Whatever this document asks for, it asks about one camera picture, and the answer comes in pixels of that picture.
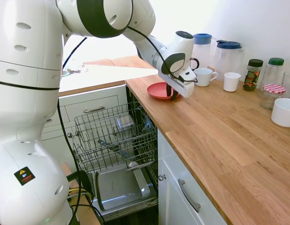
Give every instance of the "jug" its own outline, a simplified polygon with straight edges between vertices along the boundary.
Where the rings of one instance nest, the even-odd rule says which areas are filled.
[[[244,60],[244,50],[239,42],[218,40],[214,53],[217,80],[224,80],[224,74],[237,72]]]
[[[197,58],[200,62],[200,68],[207,68],[209,66],[210,60],[210,49],[212,35],[210,34],[195,34],[194,37],[194,47],[192,52],[192,57]],[[196,67],[196,63],[191,61],[191,68]]]

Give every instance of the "red checkered lid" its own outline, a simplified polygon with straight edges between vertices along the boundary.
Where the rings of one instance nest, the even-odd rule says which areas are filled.
[[[286,89],[283,86],[275,83],[264,85],[264,90],[274,94],[283,94],[286,91]]]

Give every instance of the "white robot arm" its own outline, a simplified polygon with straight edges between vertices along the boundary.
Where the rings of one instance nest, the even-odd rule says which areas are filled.
[[[168,46],[151,36],[155,14],[149,0],[76,0],[76,4],[60,0],[57,5],[65,25],[74,34],[98,38],[123,34],[133,41],[141,58],[178,93],[185,98],[193,93],[196,75],[189,67],[193,36],[178,31]]]
[[[148,0],[0,0],[1,225],[69,225],[71,220],[67,178],[40,141],[56,111],[63,46],[71,34],[123,34],[181,95],[193,92],[192,37],[177,32],[165,46],[150,36],[154,24]],[[154,43],[167,66],[132,29]]]

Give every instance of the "dishwasher rack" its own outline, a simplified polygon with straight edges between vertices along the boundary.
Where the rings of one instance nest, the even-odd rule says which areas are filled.
[[[75,123],[74,154],[88,173],[120,164],[135,170],[156,162],[157,130],[139,102],[78,116]]]

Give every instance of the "blue lid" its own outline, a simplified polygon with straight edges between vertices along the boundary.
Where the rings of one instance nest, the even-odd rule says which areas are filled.
[[[217,45],[218,48],[225,48],[225,49],[242,48],[239,42],[218,40],[217,43],[218,43]]]
[[[194,34],[194,44],[207,45],[212,41],[212,35],[210,34]]]

